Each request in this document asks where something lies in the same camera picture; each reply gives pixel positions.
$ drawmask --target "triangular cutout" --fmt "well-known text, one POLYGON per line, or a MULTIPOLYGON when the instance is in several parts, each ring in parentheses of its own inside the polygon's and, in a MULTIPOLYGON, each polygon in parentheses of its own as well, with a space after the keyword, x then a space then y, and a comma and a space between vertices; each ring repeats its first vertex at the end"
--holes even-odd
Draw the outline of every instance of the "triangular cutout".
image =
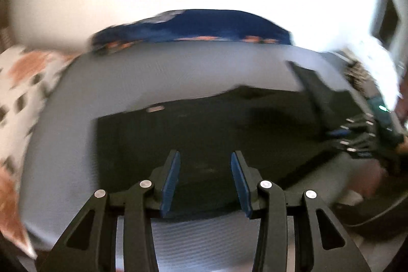
POLYGON ((80 250, 88 249, 94 217, 95 210, 90 210, 68 239, 67 247, 80 250))
POLYGON ((325 250, 341 248, 346 243, 337 229, 334 227, 330 219, 323 210, 316 210, 317 221, 319 222, 320 237, 322 239, 322 247, 325 250))

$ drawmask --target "gray surface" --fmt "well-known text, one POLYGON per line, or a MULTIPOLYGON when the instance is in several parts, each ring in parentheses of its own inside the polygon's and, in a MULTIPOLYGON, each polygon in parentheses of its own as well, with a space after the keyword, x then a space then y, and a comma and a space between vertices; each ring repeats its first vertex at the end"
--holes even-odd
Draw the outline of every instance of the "gray surface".
MULTIPOLYGON (((106 57, 81 56, 49 98, 27 150, 20 211, 28 230, 50 248, 99 189, 93 148, 97 117, 134 105, 144 108, 214 95, 239 84, 302 90, 285 60, 317 70, 332 89, 350 90, 368 111, 361 97, 319 54, 293 46, 174 42, 140 44, 106 57)), ((331 161, 295 188, 313 189, 332 201, 357 165, 349 158, 331 161)), ((242 213, 189 223, 154 223, 160 267, 210 271, 238 265, 252 259, 257 229, 258 223, 242 213), (195 263, 198 255, 201 267, 195 263)))

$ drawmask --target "black garment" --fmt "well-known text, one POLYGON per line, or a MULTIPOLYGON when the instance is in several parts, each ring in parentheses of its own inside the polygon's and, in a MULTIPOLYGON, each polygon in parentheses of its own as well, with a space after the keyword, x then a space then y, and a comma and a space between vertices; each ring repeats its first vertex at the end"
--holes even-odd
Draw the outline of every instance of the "black garment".
MULTIPOLYGON (((341 117, 355 115, 356 104, 351 104, 351 112, 341 117)), ((177 149, 182 168, 173 216, 239 207, 230 168, 235 150, 264 178, 283 187, 337 153, 321 140, 319 121, 304 92, 243 86, 161 105, 164 109, 156 112, 145 109, 98 119, 99 179, 108 192, 125 190, 177 149)))

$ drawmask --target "silver screw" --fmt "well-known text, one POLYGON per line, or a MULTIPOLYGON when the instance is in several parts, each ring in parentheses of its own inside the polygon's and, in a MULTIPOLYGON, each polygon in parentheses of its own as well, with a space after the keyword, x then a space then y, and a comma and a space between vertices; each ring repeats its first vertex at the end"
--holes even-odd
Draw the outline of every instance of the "silver screw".
POLYGON ((315 199, 317 197, 316 192, 314 192, 313 190, 308 190, 306 192, 306 196, 310 199, 315 199))
POLYGON ((103 190, 103 189, 99 189, 99 190, 97 190, 96 192, 95 192, 95 197, 97 198, 97 199, 100 199, 101 197, 103 197, 103 196, 105 196, 106 195, 106 192, 103 190))
POLYGON ((263 180, 260 183, 262 188, 271 188, 272 187, 272 182, 268 181, 268 180, 263 180))
POLYGON ((150 180, 143 180, 139 184, 142 188, 149 188, 152 185, 150 180))

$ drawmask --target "dark blue fabric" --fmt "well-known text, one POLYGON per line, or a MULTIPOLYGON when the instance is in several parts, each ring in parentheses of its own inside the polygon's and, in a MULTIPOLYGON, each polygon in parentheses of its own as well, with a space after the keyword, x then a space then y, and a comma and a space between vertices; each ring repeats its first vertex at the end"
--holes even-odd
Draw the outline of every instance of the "dark blue fabric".
POLYGON ((287 30, 257 15, 234 10, 181 10, 101 30, 93 35, 92 49, 98 52, 123 49, 138 41, 190 39, 291 45, 287 30))

